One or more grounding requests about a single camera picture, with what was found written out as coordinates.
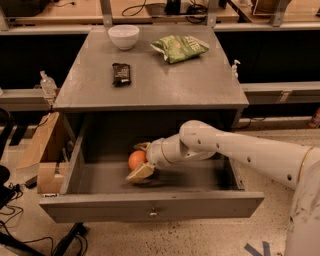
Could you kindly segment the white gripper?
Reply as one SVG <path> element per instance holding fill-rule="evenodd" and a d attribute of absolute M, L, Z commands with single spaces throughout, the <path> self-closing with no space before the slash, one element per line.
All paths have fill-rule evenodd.
<path fill-rule="evenodd" d="M 181 142 L 178 134 L 168 138 L 160 138 L 150 142 L 138 143 L 135 150 L 146 151 L 147 163 L 141 162 L 127 177 L 130 183 L 138 183 L 151 176 L 154 167 L 164 169 L 171 164 L 183 159 L 188 148 Z"/>

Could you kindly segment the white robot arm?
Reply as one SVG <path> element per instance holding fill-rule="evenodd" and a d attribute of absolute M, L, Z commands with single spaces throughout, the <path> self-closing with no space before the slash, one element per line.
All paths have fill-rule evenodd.
<path fill-rule="evenodd" d="M 136 145 L 146 152 L 127 176 L 137 183 L 176 162 L 220 153 L 295 190 L 285 256 L 320 256 L 320 148 L 224 132 L 204 122 L 185 122 L 177 134 Z"/>

